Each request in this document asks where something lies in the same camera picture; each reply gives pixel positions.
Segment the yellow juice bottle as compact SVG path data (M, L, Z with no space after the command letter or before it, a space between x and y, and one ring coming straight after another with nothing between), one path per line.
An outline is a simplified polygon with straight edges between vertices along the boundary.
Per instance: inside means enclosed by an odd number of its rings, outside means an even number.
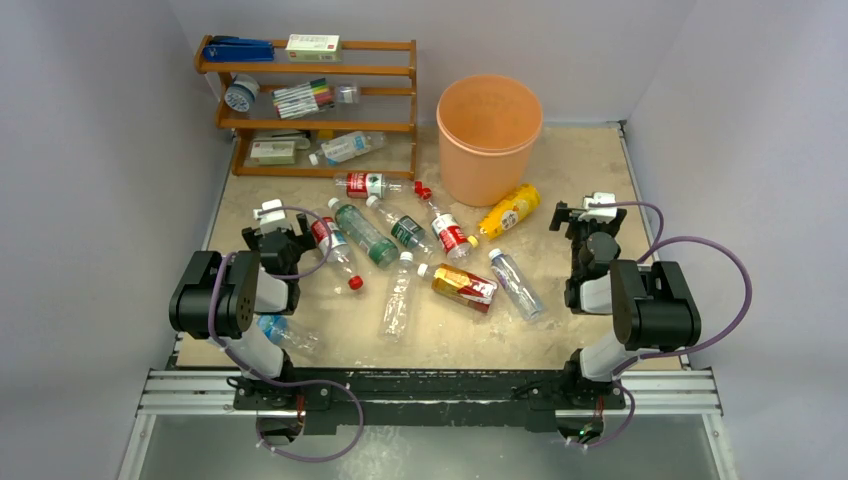
M535 186L525 183L501 199L478 223L478 241L491 241L517 226L541 203Z

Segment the clear bottle blue label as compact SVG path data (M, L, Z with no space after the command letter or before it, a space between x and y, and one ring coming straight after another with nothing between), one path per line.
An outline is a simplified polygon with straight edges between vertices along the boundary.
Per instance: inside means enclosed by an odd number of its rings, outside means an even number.
M315 354L320 341L306 327L283 315L260 315L256 320L262 333L275 345L300 354Z

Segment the clear bottle purple label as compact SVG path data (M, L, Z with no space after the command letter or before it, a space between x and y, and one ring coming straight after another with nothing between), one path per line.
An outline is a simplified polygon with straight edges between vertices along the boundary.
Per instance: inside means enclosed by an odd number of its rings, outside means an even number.
M527 322L539 320L545 312L544 303L515 260L498 248L490 250L488 257L493 274L522 318Z

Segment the red label bottle red cap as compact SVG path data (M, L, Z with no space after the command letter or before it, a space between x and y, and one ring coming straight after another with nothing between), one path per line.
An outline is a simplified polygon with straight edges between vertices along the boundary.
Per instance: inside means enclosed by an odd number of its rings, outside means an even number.
M446 257L456 264L466 261L473 250L450 209L421 181L414 182L414 192L429 210L429 225Z

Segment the clear plastic bottle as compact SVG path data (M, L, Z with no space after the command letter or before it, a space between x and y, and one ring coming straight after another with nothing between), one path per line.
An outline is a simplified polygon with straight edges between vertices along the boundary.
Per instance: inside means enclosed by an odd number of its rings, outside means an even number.
M379 327L379 335L385 340L397 342L405 332L410 317L415 277L413 254L404 251L400 254L397 268L388 284L386 304Z

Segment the orange red tea bottle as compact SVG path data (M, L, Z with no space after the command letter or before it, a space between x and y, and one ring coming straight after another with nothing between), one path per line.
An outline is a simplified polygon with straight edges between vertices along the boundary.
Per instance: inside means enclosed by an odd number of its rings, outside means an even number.
M420 264L416 273L439 295L483 314L489 312L498 289L493 280L444 263Z

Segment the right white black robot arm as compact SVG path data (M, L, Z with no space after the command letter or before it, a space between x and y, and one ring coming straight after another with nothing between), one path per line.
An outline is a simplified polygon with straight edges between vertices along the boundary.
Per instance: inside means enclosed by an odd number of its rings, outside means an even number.
M610 383L627 362L676 352L697 343L701 318L680 266L650 265L621 257L617 242L628 202L601 204L590 197L580 207L556 204L549 229L566 227L571 242L571 274L564 303L574 314L609 315L611 331L576 350L561 381L564 399L584 407L596 399L600 383Z

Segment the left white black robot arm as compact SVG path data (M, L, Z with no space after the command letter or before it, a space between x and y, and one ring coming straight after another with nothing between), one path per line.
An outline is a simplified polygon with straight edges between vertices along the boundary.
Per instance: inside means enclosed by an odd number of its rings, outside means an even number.
M298 263L316 248L306 215L296 215L294 231L281 211L255 212L256 228L242 230L247 248L226 259L217 251L192 254L169 303L169 321L177 332L206 340L238 358L242 375L261 380L259 395L272 408L297 399L298 382L285 350L258 325L258 315L290 315L301 295Z

